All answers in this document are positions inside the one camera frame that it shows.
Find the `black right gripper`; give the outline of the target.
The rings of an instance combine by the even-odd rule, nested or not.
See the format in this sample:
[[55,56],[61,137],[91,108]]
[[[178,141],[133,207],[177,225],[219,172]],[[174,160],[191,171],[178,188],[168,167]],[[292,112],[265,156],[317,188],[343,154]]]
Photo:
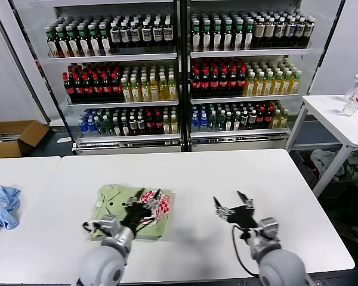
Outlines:
[[224,221],[228,221],[230,217],[230,223],[234,223],[241,229],[257,228],[258,224],[253,218],[255,211],[253,207],[253,199],[248,198],[240,191],[237,191],[237,194],[243,201],[243,205],[234,207],[232,209],[228,209],[227,207],[222,206],[216,197],[213,197],[216,215]]

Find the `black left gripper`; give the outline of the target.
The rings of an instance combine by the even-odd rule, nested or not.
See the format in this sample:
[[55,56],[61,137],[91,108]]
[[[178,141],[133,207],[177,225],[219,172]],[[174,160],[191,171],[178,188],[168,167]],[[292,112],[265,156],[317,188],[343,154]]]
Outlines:
[[151,210],[154,210],[159,205],[162,190],[151,190],[145,193],[144,188],[137,191],[137,193],[130,197],[125,203],[126,216],[121,220],[121,225],[129,228],[134,236],[138,230],[137,227],[141,224],[144,217],[151,216]]

